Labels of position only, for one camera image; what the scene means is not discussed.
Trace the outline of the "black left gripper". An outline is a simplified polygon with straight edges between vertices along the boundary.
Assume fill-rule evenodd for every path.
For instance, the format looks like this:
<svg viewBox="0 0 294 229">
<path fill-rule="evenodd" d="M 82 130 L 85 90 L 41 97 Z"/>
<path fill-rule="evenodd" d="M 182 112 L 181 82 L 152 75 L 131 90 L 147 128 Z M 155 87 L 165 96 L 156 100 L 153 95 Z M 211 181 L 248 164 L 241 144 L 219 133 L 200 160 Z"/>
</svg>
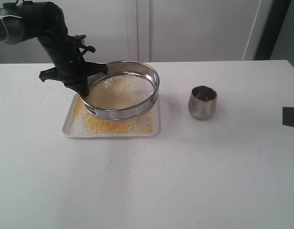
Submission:
<svg viewBox="0 0 294 229">
<path fill-rule="evenodd" d="M 54 67 L 41 71 L 39 79 L 60 81 L 65 87 L 77 92 L 81 97 L 89 95 L 88 77 L 97 73 L 108 73 L 105 63 L 87 62 L 83 57 L 68 57 L 61 53 L 50 53 Z"/>
</svg>

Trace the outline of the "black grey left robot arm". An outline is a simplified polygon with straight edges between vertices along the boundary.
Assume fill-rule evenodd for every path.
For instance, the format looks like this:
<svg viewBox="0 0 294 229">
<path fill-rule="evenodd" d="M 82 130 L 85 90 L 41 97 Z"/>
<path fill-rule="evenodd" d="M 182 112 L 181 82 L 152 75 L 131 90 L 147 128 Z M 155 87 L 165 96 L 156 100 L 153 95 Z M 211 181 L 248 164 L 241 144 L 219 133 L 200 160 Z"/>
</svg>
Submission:
<svg viewBox="0 0 294 229">
<path fill-rule="evenodd" d="M 84 59 L 87 52 L 96 51 L 95 47 L 84 44 L 85 35 L 68 34 L 64 13 L 53 2 L 4 3 L 0 8 L 0 42 L 15 45 L 34 38 L 54 64 L 53 68 L 40 72 L 42 82 L 60 81 L 85 97 L 89 94 L 88 77 L 108 72 L 106 64 Z"/>
</svg>

